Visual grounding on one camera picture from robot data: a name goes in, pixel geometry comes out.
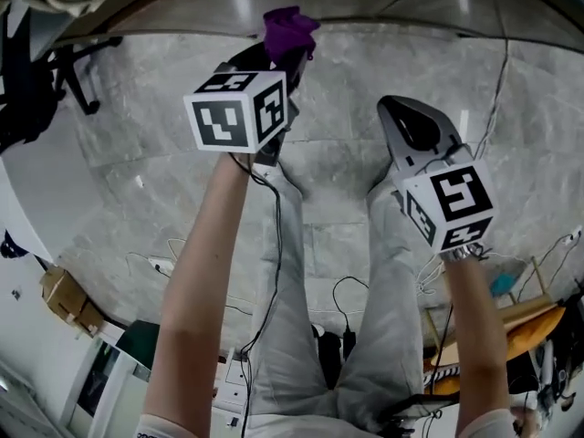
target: forearm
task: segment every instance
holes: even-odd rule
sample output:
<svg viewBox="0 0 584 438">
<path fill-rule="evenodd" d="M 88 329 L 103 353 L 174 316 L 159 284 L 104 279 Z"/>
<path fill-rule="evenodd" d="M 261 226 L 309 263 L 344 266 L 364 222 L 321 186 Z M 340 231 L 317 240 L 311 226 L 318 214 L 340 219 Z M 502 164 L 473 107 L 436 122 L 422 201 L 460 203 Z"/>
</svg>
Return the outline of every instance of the forearm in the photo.
<svg viewBox="0 0 584 438">
<path fill-rule="evenodd" d="M 208 436 L 214 375 L 248 175 L 220 156 L 162 305 L 144 412 Z"/>
<path fill-rule="evenodd" d="M 445 262 L 460 361 L 458 436 L 483 414 L 509 407 L 506 334 L 480 263 Z"/>
<path fill-rule="evenodd" d="M 484 269 L 473 257 L 444 264 L 454 305 L 461 369 L 504 368 L 506 334 Z"/>
</svg>

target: cardboard box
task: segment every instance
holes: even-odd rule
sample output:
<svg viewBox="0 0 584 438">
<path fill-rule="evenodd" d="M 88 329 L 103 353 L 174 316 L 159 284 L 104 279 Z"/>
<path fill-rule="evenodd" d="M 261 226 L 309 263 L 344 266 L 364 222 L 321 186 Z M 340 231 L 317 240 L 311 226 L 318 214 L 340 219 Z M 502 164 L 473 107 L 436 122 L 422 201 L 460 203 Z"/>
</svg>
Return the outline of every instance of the cardboard box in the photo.
<svg viewBox="0 0 584 438">
<path fill-rule="evenodd" d="M 41 278 L 43 299 L 50 310 L 68 324 L 73 324 L 88 298 L 85 290 L 65 269 L 52 266 Z"/>
<path fill-rule="evenodd" d="M 91 300 L 87 299 L 81 313 L 75 318 L 75 324 L 89 334 L 92 338 L 98 334 L 103 324 L 103 317 L 96 309 Z"/>
</svg>

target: power outlet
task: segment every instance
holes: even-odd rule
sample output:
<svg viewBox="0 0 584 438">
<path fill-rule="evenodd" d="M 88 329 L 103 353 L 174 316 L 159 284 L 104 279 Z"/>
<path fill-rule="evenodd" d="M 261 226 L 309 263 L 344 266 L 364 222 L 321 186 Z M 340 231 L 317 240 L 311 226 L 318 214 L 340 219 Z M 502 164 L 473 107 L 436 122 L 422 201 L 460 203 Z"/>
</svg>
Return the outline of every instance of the power outlet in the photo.
<svg viewBox="0 0 584 438">
<path fill-rule="evenodd" d="M 568 235 L 564 240 L 563 240 L 563 244 L 564 245 L 570 245 L 572 242 L 575 242 L 576 239 L 579 237 L 579 235 L 582 234 L 582 226 L 579 225 L 578 227 L 576 227 L 573 231 L 571 235 Z"/>
<path fill-rule="evenodd" d="M 165 276 L 170 277 L 174 269 L 174 261 L 170 258 L 159 258 L 155 256 L 150 256 L 148 262 L 156 270 L 163 273 Z"/>
</svg>

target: cube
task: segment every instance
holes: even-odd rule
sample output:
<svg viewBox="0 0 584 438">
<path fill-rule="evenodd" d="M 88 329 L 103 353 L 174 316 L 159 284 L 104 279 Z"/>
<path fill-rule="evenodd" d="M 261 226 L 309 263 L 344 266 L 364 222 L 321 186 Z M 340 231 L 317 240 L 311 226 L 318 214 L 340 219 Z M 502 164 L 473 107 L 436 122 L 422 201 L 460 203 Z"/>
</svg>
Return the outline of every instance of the cube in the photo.
<svg viewBox="0 0 584 438">
<path fill-rule="evenodd" d="M 436 254 L 481 240 L 497 214 L 482 160 L 405 179 L 401 195 L 404 212 Z"/>
<path fill-rule="evenodd" d="M 287 126 L 286 73 L 215 73 L 184 106 L 198 149 L 256 153 Z"/>
</svg>

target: chair wheel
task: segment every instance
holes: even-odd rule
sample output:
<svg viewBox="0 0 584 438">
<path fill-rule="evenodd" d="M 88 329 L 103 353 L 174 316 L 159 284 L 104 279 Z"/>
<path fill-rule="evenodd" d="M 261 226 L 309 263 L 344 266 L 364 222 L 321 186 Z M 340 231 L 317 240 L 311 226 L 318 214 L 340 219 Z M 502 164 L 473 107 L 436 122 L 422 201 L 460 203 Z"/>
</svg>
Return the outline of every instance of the chair wheel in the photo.
<svg viewBox="0 0 584 438">
<path fill-rule="evenodd" d="M 93 115 L 95 112 L 97 112 L 99 110 L 99 105 L 100 104 L 99 104 L 98 100 L 92 100 L 89 103 L 88 110 L 85 114 L 86 115 Z"/>
<path fill-rule="evenodd" d="M 121 42 L 122 42 L 123 40 L 124 40 L 124 38 L 123 38 L 123 37 L 121 37 L 121 36 L 120 36 L 120 37 L 112 37 L 112 38 L 109 40 L 109 44 L 110 44 L 112 47 L 117 47 L 117 46 L 119 46 L 119 45 L 121 44 Z"/>
</svg>

